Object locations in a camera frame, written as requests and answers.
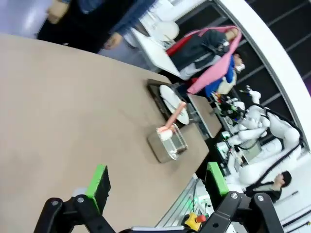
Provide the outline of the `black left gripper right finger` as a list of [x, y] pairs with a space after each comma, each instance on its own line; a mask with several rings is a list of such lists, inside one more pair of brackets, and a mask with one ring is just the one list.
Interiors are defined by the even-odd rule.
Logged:
[[282, 233], [271, 198], [265, 193], [248, 197], [230, 191], [216, 162], [207, 165], [205, 188], [214, 212], [203, 225], [205, 233], [225, 233], [233, 222], [240, 223], [248, 233]]

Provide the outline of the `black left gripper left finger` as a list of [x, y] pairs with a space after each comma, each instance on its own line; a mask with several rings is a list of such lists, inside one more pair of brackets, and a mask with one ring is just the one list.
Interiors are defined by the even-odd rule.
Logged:
[[48, 199], [35, 226], [35, 233], [70, 233], [75, 226], [83, 225], [89, 233], [113, 233], [103, 217], [111, 189], [108, 168], [98, 165], [90, 184], [83, 194], [68, 201]]

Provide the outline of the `person's left hand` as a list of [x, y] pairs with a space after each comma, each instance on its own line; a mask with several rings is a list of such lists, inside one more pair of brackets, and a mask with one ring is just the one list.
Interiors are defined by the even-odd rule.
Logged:
[[105, 50], [111, 50], [119, 45], [122, 41], [122, 36], [119, 33], [113, 33], [104, 44]]

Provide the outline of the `person's right hand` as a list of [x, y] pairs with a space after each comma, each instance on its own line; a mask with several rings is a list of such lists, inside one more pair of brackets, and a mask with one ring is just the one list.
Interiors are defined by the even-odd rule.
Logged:
[[52, 24], [57, 24], [66, 12], [67, 9], [54, 9], [50, 7], [47, 10], [47, 20]]

